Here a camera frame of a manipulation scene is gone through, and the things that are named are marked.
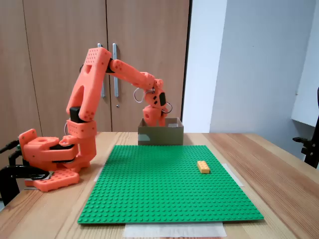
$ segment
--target green lego baseplate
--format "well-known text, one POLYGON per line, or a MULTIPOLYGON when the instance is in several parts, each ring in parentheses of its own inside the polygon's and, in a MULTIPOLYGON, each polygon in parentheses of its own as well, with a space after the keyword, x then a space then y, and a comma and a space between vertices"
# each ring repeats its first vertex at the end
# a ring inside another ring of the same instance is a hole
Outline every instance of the green lego baseplate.
POLYGON ((116 145, 79 217, 80 224, 261 220, 206 146, 116 145), (209 174, 201 174, 204 160, 209 174))

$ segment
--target cabinet door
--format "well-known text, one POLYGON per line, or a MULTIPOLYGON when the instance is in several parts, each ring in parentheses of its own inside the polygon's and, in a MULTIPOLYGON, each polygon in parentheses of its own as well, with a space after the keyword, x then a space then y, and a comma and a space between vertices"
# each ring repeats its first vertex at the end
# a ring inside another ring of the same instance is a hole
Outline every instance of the cabinet door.
MULTIPOLYGON (((0 147, 31 128, 41 135, 20 0, 1 1, 0 72, 0 147)), ((0 169, 8 165, 7 156, 13 152, 0 155, 0 169)))
MULTIPOLYGON (((180 117, 188 23, 188 0, 107 0, 109 50, 139 71, 163 79, 168 117, 180 117)), ((146 103, 133 99, 135 87, 118 80, 114 96, 110 77, 113 131, 137 131, 146 103)))
MULTIPOLYGON (((89 48, 107 47, 105 0, 24 1, 34 87, 44 136, 63 135, 66 106, 89 48)), ((109 79, 95 116, 111 131, 109 79)))

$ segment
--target cabinet handle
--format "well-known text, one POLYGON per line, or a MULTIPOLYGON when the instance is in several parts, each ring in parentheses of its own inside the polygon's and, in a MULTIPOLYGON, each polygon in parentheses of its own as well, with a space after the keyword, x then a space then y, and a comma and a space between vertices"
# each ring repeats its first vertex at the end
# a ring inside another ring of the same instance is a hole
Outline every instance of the cabinet handle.
MULTIPOLYGON (((116 53, 116 43, 113 43, 113 60, 116 60, 118 58, 117 53, 116 53)), ((119 85, 118 85, 118 78, 117 77, 113 77, 114 78, 114 96, 118 97, 119 96, 119 85)))
POLYGON ((102 97, 102 98, 105 97, 104 79, 103 79, 103 83, 102 83, 101 97, 102 97))

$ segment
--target orange lego brick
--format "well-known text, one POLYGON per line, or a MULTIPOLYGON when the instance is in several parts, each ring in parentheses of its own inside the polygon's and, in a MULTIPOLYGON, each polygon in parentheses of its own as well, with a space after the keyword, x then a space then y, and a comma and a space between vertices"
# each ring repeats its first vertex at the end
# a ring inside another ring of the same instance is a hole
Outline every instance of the orange lego brick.
POLYGON ((210 173, 210 169, 205 161, 197 161, 200 173, 210 173))

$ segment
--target cardboard box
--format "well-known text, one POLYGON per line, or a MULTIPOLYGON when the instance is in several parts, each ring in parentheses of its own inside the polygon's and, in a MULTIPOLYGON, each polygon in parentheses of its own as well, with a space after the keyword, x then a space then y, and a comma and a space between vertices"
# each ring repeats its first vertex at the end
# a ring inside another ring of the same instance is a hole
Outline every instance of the cardboard box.
POLYGON ((139 145, 183 145, 184 126, 179 118, 166 118, 165 127, 149 127, 142 119, 138 133, 139 145))

